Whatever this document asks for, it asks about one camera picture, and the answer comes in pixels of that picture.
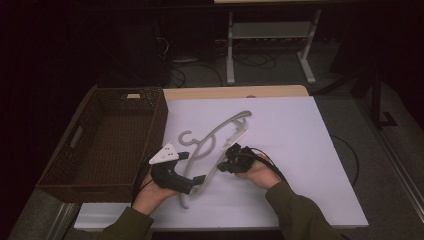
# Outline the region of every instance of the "white metal frame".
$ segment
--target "white metal frame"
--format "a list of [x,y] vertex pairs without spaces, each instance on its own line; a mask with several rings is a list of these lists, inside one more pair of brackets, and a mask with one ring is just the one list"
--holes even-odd
[[318,21],[321,15],[321,9],[318,9],[314,13],[314,17],[312,21],[307,22],[284,22],[284,23],[274,23],[277,24],[275,26],[280,29],[272,29],[274,32],[265,33],[264,35],[260,35],[258,33],[255,34],[247,34],[243,35],[243,32],[237,31],[237,35],[235,35],[235,27],[236,26],[244,26],[244,30],[246,25],[249,23],[241,23],[236,25],[233,22],[233,12],[229,13],[228,20],[228,53],[227,53],[227,84],[234,85],[236,83],[234,77],[234,63],[233,63],[233,39],[247,39],[247,38],[306,38],[306,44],[302,51],[297,53],[299,58],[300,65],[302,66],[303,72],[305,74],[306,80],[309,84],[315,84],[316,80],[312,73],[312,70],[309,66],[307,57],[309,54],[309,50],[311,48],[312,41],[315,36],[315,31],[318,26]]

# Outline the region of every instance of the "dark background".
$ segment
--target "dark background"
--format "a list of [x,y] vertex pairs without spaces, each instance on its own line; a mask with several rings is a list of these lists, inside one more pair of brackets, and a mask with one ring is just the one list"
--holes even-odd
[[[191,51],[213,61],[214,39],[226,36],[225,12],[111,16],[82,11],[99,5],[144,4],[132,0],[0,3],[0,236],[8,236],[75,109],[92,86],[165,86],[169,62],[159,57],[163,46],[157,36],[172,41],[174,56]],[[424,102],[422,4],[361,9],[343,5],[324,9],[315,40],[342,43],[334,72],[347,74],[378,59],[377,69],[384,81],[424,126],[420,106]],[[241,18],[268,20],[272,15],[276,17],[252,12]]]

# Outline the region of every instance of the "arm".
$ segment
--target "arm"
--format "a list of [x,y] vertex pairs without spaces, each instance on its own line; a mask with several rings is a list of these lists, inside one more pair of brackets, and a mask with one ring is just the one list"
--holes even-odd
[[153,219],[149,217],[166,199],[178,194],[156,185],[150,172],[143,180],[142,187],[133,205],[127,207],[119,219],[105,228],[97,237],[99,240],[142,240],[146,238]]
[[294,193],[263,163],[255,161],[249,171],[237,176],[268,190],[265,197],[277,214],[284,239],[343,239],[312,200]]

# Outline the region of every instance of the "cable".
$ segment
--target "cable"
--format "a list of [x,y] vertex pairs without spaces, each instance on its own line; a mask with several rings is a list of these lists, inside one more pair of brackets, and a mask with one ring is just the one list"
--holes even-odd
[[356,172],[355,172],[355,177],[353,178],[353,181],[350,183],[352,185],[352,187],[355,186],[356,182],[358,181],[358,177],[359,177],[359,158],[358,155],[356,154],[355,150],[352,148],[352,146],[350,146],[349,143],[347,143],[345,140],[330,134],[330,137],[335,138],[339,141],[341,141],[342,143],[344,143],[349,149],[350,151],[352,151],[353,156],[355,157],[355,163],[356,163]]

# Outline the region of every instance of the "metal stand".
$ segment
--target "metal stand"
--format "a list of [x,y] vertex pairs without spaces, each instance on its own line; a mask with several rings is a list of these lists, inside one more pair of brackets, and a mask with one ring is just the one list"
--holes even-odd
[[267,23],[234,23],[233,12],[229,13],[228,20],[228,54],[227,54],[227,84],[234,85],[233,63],[233,39],[251,38],[306,38],[306,44],[302,51],[297,53],[300,65],[309,84],[315,84],[316,80],[309,66],[307,57],[311,48],[321,9],[314,13],[312,21],[302,22],[267,22]]
[[299,58],[300,65],[302,66],[303,73],[305,73],[306,80],[309,84],[315,84],[317,81],[315,80],[314,74],[312,73],[311,67],[309,66],[308,57],[309,49],[311,48],[312,40],[315,36],[315,31],[318,26],[318,20],[321,15],[321,9],[315,11],[314,18],[312,20],[312,24],[308,31],[308,36],[306,37],[306,45],[303,51],[297,53],[297,57]]

